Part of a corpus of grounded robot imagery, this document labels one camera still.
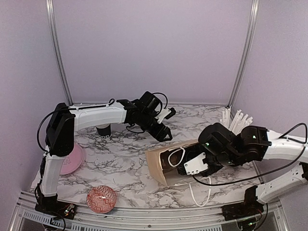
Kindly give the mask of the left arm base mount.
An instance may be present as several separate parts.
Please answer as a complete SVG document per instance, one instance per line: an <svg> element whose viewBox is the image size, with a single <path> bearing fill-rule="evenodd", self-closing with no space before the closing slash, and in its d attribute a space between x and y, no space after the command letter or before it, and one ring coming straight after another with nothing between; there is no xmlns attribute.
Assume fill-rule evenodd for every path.
<svg viewBox="0 0 308 231"><path fill-rule="evenodd" d="M35 193L37 203L35 210L41 213L54 215L59 218L67 218L73 220L76 214L77 206L73 203L58 201L57 195L45 197L40 192Z"/></svg>

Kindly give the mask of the stack of black paper cups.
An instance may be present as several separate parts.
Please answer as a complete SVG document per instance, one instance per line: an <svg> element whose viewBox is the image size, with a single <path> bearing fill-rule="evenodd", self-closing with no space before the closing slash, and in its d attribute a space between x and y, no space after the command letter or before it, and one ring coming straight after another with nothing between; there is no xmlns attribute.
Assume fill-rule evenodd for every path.
<svg viewBox="0 0 308 231"><path fill-rule="evenodd" d="M96 130L103 140L111 138L111 124L96 126Z"/></svg>

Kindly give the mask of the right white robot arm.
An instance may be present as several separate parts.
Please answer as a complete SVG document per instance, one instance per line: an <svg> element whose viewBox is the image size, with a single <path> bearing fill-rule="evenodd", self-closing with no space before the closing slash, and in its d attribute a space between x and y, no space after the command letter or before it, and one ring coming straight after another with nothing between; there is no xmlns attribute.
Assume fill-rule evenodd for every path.
<svg viewBox="0 0 308 231"><path fill-rule="evenodd" d="M308 182L308 127L299 123L281 134L265 127L247 126L235 134L220 123L207 126L196 144L183 148L176 167L179 175L209 177L224 167L238 167L253 161L284 160L284 165L258 174L260 178L285 168L283 175L245 190L238 211L248 216L257 206Z"/></svg>

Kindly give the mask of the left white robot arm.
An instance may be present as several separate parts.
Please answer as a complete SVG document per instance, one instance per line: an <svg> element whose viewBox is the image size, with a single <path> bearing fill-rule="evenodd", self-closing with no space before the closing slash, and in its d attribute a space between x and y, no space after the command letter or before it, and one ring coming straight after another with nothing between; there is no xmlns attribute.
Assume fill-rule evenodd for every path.
<svg viewBox="0 0 308 231"><path fill-rule="evenodd" d="M46 127L45 145L41 179L36 193L43 198L41 205L50 214L57 214L61 204L57 199L57 185L60 171L66 156L74 148L75 132L89 127L109 129L112 124L126 124L129 128L137 125L158 142L172 140L169 127L163 120L170 119L176 110L163 104L157 93L145 92L139 99L111 99L106 104L88 106L68 106L59 103L47 114L43 121L49 120Z"/></svg>

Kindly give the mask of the brown paper takeout bag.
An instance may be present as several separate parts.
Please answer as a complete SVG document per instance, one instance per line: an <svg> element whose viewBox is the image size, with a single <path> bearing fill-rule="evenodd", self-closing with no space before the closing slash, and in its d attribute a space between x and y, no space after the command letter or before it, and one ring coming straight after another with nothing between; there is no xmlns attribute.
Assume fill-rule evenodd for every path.
<svg viewBox="0 0 308 231"><path fill-rule="evenodd" d="M193 175L182 176L178 174L178 166L182 162L185 154L184 148L196 143L197 140L178 142L161 148L147 150L145 156L149 173L157 182L167 187L189 186L191 197L195 205L197 207L204 207L210 200L211 187L208 186L207 196L199 203L195 198L192 187L195 183L192 178Z"/></svg>

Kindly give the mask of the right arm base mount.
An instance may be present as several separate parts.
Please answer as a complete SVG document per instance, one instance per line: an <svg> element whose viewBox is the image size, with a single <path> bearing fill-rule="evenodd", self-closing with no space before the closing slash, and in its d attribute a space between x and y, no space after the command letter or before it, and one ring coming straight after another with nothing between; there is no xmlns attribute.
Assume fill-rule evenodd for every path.
<svg viewBox="0 0 308 231"><path fill-rule="evenodd" d="M245 202L224 205L221 209L226 221L262 214L264 212L263 205L251 205Z"/></svg>

